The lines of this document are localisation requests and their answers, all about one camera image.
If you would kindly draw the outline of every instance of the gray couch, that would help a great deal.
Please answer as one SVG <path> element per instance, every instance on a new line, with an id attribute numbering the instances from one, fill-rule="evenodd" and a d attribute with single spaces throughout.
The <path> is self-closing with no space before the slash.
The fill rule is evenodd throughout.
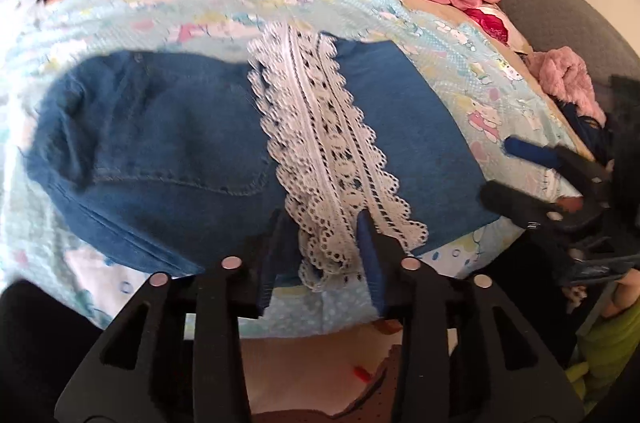
<path id="1" fill-rule="evenodd" d="M 585 0 L 502 0 L 500 7 L 535 51 L 571 47 L 587 63 L 598 101 L 610 110 L 612 74 L 640 80 L 640 58 Z"/>

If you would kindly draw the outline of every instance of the white lace trim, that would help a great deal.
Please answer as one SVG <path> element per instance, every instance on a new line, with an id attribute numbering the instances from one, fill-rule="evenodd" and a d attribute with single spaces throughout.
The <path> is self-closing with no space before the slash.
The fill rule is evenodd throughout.
<path id="1" fill-rule="evenodd" d="M 427 227 L 410 221 L 409 204 L 396 196 L 399 181 L 383 170 L 376 134 L 344 88 L 332 38 L 276 22 L 251 41 L 249 53 L 269 154 L 287 212 L 301 228 L 303 283 L 321 291 L 361 272 L 354 232 L 364 208 L 406 252 L 422 246 Z"/>

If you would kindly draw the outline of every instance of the blue denim fabric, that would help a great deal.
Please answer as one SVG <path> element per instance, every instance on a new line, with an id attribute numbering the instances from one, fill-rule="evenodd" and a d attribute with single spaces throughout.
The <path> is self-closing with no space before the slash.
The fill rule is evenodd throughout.
<path id="1" fill-rule="evenodd" d="M 574 129 L 574 132 L 603 166 L 613 159 L 613 134 L 610 115 L 604 127 L 590 116 L 578 116 L 578 106 L 554 98 L 558 109 Z"/>
<path id="2" fill-rule="evenodd" d="M 336 47 L 399 195 L 428 225 L 421 252 L 494 221 L 476 198 L 484 178 L 462 134 L 398 47 Z M 28 175 L 70 229 L 115 262 L 197 273 L 262 233 L 284 205 L 248 71 L 187 53 L 86 60 L 41 102 Z M 294 277 L 300 254 L 287 247 L 283 268 Z"/>

